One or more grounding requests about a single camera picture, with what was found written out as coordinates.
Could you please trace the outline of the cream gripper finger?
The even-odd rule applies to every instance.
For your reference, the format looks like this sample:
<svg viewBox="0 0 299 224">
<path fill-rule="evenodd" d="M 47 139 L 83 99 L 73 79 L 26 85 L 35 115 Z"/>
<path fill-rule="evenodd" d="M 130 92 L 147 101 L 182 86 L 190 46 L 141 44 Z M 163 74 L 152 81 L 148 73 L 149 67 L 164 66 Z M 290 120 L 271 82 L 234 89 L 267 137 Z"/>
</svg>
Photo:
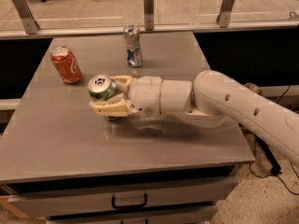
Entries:
<svg viewBox="0 0 299 224">
<path fill-rule="evenodd" d="M 90 101 L 90 106 L 95 113 L 102 116 L 111 116 L 117 118 L 128 117 L 137 112 L 130 100 L 120 98 L 116 102 L 95 102 Z"/>
<path fill-rule="evenodd" d="M 110 77 L 116 84 L 115 96 L 122 94 L 127 97 L 133 84 L 136 82 L 136 78 L 132 76 L 111 76 Z"/>
</svg>

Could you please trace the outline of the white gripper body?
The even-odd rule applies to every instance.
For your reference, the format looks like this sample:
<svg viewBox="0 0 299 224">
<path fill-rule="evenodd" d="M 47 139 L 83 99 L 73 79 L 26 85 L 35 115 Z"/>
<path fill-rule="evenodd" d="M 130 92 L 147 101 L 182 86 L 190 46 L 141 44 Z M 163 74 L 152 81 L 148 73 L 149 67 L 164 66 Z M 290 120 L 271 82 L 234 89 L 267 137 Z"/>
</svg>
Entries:
<svg viewBox="0 0 299 224">
<path fill-rule="evenodd" d="M 129 99 L 139 115 L 160 114 L 160 92 L 163 80 L 160 77 L 138 78 L 129 90 Z"/>
</svg>

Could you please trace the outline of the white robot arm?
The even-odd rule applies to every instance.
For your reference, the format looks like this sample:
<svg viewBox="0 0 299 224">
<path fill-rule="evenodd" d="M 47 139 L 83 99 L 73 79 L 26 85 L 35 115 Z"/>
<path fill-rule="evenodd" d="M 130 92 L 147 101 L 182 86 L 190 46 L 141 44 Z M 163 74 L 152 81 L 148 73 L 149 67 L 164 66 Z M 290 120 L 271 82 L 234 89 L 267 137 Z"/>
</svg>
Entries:
<svg viewBox="0 0 299 224">
<path fill-rule="evenodd" d="M 205 128 L 229 117 L 299 166 L 299 115 L 220 72 L 203 71 L 194 81 L 99 74 L 88 89 L 90 106 L 105 117 L 174 116 Z"/>
</svg>

